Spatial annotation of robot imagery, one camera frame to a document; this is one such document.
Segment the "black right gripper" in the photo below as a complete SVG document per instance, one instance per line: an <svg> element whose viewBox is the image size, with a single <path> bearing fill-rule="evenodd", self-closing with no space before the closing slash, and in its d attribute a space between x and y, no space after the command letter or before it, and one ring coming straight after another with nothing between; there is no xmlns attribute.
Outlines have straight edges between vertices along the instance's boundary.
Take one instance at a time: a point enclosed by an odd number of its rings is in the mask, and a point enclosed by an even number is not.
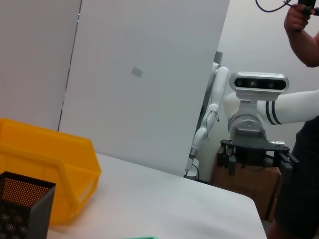
<svg viewBox="0 0 319 239"><path fill-rule="evenodd" d="M217 166L228 169L228 175L234 176L236 163L243 166L273 166L282 175L293 175L299 165L290 148L281 141L267 140L263 131L236 129L229 139L221 140L217 152Z"/></svg>

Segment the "person hand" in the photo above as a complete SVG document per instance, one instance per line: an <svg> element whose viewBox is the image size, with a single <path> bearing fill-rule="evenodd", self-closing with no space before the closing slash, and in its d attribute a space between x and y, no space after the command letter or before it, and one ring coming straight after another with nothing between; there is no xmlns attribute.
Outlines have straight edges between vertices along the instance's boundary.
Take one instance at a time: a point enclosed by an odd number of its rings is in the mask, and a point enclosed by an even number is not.
<svg viewBox="0 0 319 239"><path fill-rule="evenodd" d="M284 22L286 32L300 32L307 26L310 15L305 14L305 9L304 4L295 4L289 8Z"/></svg>

